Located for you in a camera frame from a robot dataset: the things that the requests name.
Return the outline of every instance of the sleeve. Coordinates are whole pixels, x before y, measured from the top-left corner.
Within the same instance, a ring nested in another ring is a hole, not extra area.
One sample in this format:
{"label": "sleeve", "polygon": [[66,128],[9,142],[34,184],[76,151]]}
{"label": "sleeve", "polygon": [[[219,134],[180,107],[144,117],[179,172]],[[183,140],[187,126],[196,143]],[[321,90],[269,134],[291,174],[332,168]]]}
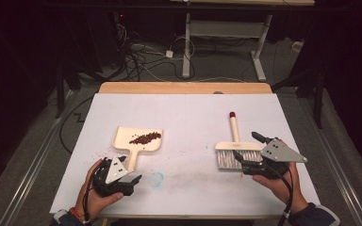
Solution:
{"label": "sleeve", "polygon": [[49,226],[84,226],[84,224],[66,210],[60,210],[54,215]]}
{"label": "sleeve", "polygon": [[299,213],[290,215],[288,221],[293,226],[338,226],[340,224],[339,218],[331,210],[312,202]]}

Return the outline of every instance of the hand brush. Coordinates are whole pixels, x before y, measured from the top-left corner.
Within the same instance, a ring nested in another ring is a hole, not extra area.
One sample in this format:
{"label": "hand brush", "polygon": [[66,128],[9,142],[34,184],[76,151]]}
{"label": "hand brush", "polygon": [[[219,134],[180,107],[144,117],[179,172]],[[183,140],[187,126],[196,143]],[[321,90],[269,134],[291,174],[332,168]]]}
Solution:
{"label": "hand brush", "polygon": [[230,123],[234,142],[220,142],[216,144],[219,170],[242,170],[242,166],[232,153],[234,150],[240,153],[245,160],[261,161],[260,145],[257,143],[239,141],[239,131],[235,112],[230,112]]}

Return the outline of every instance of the stain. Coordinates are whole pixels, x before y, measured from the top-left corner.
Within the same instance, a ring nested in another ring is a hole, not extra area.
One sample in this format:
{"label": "stain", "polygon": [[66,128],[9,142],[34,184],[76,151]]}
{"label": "stain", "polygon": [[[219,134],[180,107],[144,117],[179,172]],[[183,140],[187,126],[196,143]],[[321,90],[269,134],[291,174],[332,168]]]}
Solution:
{"label": "stain", "polygon": [[154,172],[149,177],[148,183],[153,188],[160,188],[163,180],[164,180],[163,174],[161,174],[160,172]]}

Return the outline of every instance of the hand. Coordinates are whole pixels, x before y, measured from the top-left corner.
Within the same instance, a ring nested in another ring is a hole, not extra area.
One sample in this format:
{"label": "hand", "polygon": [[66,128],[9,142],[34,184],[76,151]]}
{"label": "hand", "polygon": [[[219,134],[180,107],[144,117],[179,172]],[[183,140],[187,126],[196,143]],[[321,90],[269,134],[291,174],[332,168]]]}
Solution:
{"label": "hand", "polygon": [[[289,170],[292,174],[292,179],[293,179],[293,200],[290,212],[292,214],[296,214],[299,211],[305,209],[308,206],[308,203],[305,200],[304,196],[302,195],[301,186],[299,183],[299,174],[298,170],[296,169],[295,162],[289,163]],[[291,185],[289,172],[285,173],[284,178]],[[270,180],[261,175],[254,175],[252,179],[258,182],[259,184],[265,186],[266,188],[270,189],[272,193],[275,195],[275,197],[277,197],[281,202],[285,204],[288,203],[289,191],[287,186],[284,184],[284,182],[281,179]]]}
{"label": "hand", "polygon": [[[77,202],[75,204],[75,211],[81,215],[81,219],[84,220],[84,208],[83,208],[83,198],[85,192],[87,191],[88,181],[92,175],[93,170],[99,166],[102,162],[102,159],[99,159],[95,162],[95,164],[88,170],[87,177],[84,185],[81,186],[80,192],[78,194]],[[107,197],[100,197],[94,189],[91,189],[88,196],[88,212],[90,213],[90,220],[95,219],[101,213],[103,209],[108,207],[109,205],[117,202],[123,197],[123,193],[118,192],[114,193]]]}

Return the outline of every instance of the gray floor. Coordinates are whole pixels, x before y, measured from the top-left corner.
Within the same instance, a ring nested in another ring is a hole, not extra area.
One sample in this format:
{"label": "gray floor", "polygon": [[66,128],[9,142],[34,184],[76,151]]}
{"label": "gray floor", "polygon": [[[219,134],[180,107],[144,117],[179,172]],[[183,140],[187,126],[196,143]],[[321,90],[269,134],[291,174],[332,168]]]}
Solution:
{"label": "gray floor", "polygon": [[[192,57],[195,82],[258,82],[248,50],[255,49],[256,42],[247,40],[241,46],[237,40],[213,46],[197,41],[195,55]],[[154,43],[145,43],[153,49],[145,51],[164,54],[166,48]],[[288,77],[288,73],[298,56],[290,50],[291,40],[264,46],[261,63],[272,85]],[[147,61],[161,56],[143,54]],[[181,75],[180,60],[166,60],[173,64],[145,64],[149,69],[140,75],[140,81],[183,81],[174,75]],[[91,97],[99,84],[86,75],[80,75],[83,83],[80,91],[69,91],[66,109],[61,119],[55,119],[56,95],[52,94],[50,105],[29,126],[28,133],[0,178],[0,225],[47,225],[51,219],[49,209],[58,189],[61,177],[70,159],[60,143],[58,132],[63,125],[62,137],[71,150],[82,129],[82,122],[71,112],[78,104]],[[125,73],[117,77],[125,78]],[[282,88],[276,91],[284,109],[289,127],[299,150],[309,161],[306,164],[311,179],[317,189],[321,204],[332,209],[342,220],[343,225],[362,225],[362,159],[347,135],[343,123],[334,111],[332,101],[324,92],[322,126],[319,130],[311,118],[311,98],[298,99],[294,88]],[[90,101],[87,101],[74,113],[81,113],[85,119]],[[65,116],[72,113],[68,120]],[[255,225],[276,225],[274,220],[257,220]],[[116,225],[249,225],[247,221],[190,222],[178,221],[119,221]],[[101,225],[101,220],[94,225]]]}

